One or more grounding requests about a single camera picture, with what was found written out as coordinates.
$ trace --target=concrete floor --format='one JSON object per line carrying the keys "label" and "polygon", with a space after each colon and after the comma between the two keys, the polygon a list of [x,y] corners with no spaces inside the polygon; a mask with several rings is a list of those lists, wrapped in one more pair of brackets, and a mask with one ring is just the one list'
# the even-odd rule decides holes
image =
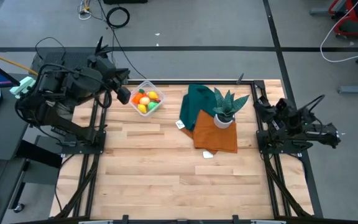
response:
{"label": "concrete floor", "polygon": [[[281,47],[319,47],[334,22],[329,17],[311,17],[311,7],[331,1],[269,0]],[[15,47],[34,47],[53,36],[66,47],[94,47],[101,35],[106,43],[112,33],[96,19],[81,21],[76,7],[80,0],[5,0],[0,8],[1,56],[30,66],[35,52],[15,52]],[[128,26],[116,31],[122,46],[139,47],[127,52],[136,68],[148,78],[244,78],[282,79],[263,1],[257,0],[150,0],[147,4],[123,4],[131,13]],[[91,10],[100,16],[97,2]],[[123,15],[114,19],[121,21]],[[247,50],[145,51],[142,47],[203,46],[262,47]],[[57,47],[52,40],[42,47]],[[327,47],[358,47],[358,40],[337,39]],[[327,53],[341,59],[358,53]],[[128,67],[121,52],[115,52],[118,67]],[[302,106],[320,94],[326,98],[315,113],[322,122],[333,122],[342,143],[332,150],[318,143],[308,150],[323,215],[326,218],[358,220],[358,95],[338,95],[340,85],[358,85],[358,65],[353,60],[329,63],[318,52],[284,52],[295,101]],[[0,61],[7,72],[23,73]],[[26,138],[37,133],[28,130]],[[29,206],[19,214],[7,212],[5,223],[47,218],[53,187],[28,185],[22,203]]]}

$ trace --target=dark green towel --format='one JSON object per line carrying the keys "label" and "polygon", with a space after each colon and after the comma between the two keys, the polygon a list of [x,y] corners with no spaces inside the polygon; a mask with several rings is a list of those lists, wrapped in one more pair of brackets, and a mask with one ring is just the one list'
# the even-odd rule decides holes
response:
{"label": "dark green towel", "polygon": [[203,85],[189,85],[188,94],[183,97],[180,109],[180,119],[186,129],[194,130],[198,113],[204,110],[211,116],[215,116],[213,108],[216,107],[215,94]]}

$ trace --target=clear plastic basket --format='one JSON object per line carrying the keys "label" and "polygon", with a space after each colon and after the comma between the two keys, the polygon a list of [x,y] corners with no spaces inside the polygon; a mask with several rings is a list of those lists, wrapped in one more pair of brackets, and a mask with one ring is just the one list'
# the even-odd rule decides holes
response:
{"label": "clear plastic basket", "polygon": [[[146,93],[149,91],[156,92],[156,94],[158,94],[158,99],[160,100],[160,103],[157,106],[155,106],[153,109],[149,110],[146,114],[143,114],[142,112],[140,112],[137,109],[137,105],[132,102],[133,97],[135,97],[136,93],[138,93],[140,89],[143,89]],[[131,91],[131,99],[129,100],[129,103],[131,104],[131,106],[133,108],[135,108],[135,110],[140,115],[149,116],[150,114],[152,114],[155,110],[157,110],[161,106],[161,104],[164,102],[164,100],[165,100],[165,95],[155,85],[153,85],[153,83],[151,83],[149,81],[144,81],[139,86],[137,86],[135,89],[133,89]]]}

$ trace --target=wooden tabletop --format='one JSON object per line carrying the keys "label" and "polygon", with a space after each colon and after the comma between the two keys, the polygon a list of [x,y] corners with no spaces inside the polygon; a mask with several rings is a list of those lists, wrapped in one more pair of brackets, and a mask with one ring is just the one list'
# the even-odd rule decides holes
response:
{"label": "wooden tabletop", "polygon": [[[271,104],[284,97],[280,80],[265,80],[265,85]],[[236,98],[251,95],[249,85],[215,86],[223,93],[236,93]],[[149,117],[117,100],[108,109],[106,148],[99,160],[91,218],[273,218],[264,162],[257,149],[252,97],[236,114],[238,153],[218,152],[214,158],[204,159],[203,150],[195,149],[193,140],[175,124],[188,86],[157,87],[166,99]],[[77,106],[73,122],[87,126],[91,107],[92,101]],[[60,172],[57,194],[63,206],[77,188],[82,157],[75,155]],[[288,155],[280,157],[289,191],[307,212],[313,213],[301,162]],[[280,213],[284,214],[277,187],[276,191]],[[58,212],[54,200],[51,215]]]}

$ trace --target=chair wheel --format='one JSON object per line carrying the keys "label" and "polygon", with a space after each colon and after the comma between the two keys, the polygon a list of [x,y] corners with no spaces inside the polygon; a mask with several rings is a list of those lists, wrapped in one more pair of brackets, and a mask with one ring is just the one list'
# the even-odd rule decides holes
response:
{"label": "chair wheel", "polygon": [[19,213],[21,211],[23,211],[25,205],[23,205],[22,203],[18,203],[17,207],[13,210],[14,213]]}

